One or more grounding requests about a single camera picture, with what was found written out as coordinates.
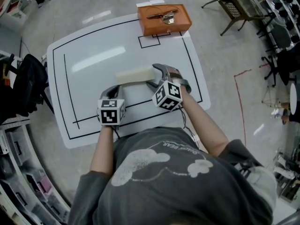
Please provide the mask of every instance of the floor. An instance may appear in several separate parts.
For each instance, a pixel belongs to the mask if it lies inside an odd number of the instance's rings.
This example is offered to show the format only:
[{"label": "floor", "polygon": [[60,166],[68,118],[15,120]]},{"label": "floor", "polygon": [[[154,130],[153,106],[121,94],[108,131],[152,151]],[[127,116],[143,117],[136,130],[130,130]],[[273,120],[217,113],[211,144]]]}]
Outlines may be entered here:
[{"label": "floor", "polygon": [[[53,41],[103,20],[136,13],[136,4],[147,1],[52,0],[40,9],[32,4],[34,9],[22,31],[23,41],[30,52],[40,58]],[[272,115],[273,109],[261,103],[268,85],[263,77],[269,67],[260,67],[264,64],[261,56],[265,55],[266,46],[256,35],[256,25],[247,22],[238,32],[242,22],[237,23],[221,37],[230,18],[218,3],[201,9],[201,5],[210,0],[164,1],[184,3],[193,21],[189,32],[210,94],[208,114],[229,139],[241,139],[264,166],[270,167],[276,150],[291,143],[287,138],[294,134],[296,127],[283,126],[281,120]],[[26,53],[22,46],[22,56]],[[288,99],[287,88],[282,84],[271,94],[281,101]],[[183,124],[178,121],[169,126],[182,127]],[[89,169],[95,145],[67,149],[55,116],[46,105],[38,105],[38,110],[31,115],[29,128],[48,174],[71,203],[80,175]]]}]

